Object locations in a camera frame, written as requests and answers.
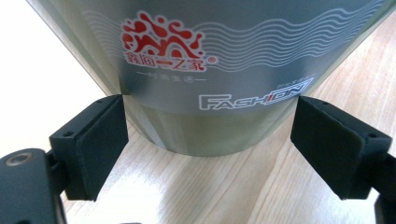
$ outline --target wood grain surface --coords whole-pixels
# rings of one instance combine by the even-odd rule
[[[396,136],[395,53],[393,13],[311,96]],[[292,119],[257,146],[216,158],[166,151],[130,127],[130,143],[97,202],[63,196],[68,221],[375,223],[377,192],[365,201],[339,200],[290,142]]]

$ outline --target red logo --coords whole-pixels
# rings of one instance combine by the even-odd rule
[[[205,65],[217,63],[217,57],[206,57],[201,48],[205,35],[184,28],[181,21],[168,21],[164,16],[154,19],[145,11],[135,20],[121,25],[121,41],[128,63],[164,69],[204,72]]]

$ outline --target wavy line pattern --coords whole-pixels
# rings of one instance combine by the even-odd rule
[[[279,67],[303,57],[322,56],[351,41],[383,2],[375,0],[350,12],[336,8],[304,23],[274,19],[234,30],[206,22],[193,30],[205,34],[202,44],[206,55],[219,58],[217,64],[207,67],[224,72],[239,72],[255,65]]]
[[[87,10],[83,16],[109,58],[124,58],[120,41],[121,22],[114,22],[96,11]]]

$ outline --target clamp jaw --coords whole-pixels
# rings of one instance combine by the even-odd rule
[[[60,194],[95,201],[128,142],[121,95],[98,100],[50,138],[0,160],[0,223],[66,223]]]
[[[396,223],[396,159],[392,139],[341,109],[300,97],[291,142],[341,200],[380,196],[376,222]]]

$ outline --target black plastic bracket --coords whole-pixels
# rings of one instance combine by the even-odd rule
[[[396,160],[386,134],[334,105],[300,97],[290,139],[340,199],[366,199],[374,187],[387,208],[396,208]]]
[[[0,223],[65,223],[60,193],[96,200],[128,142],[121,95],[98,100],[49,138],[0,160]]]

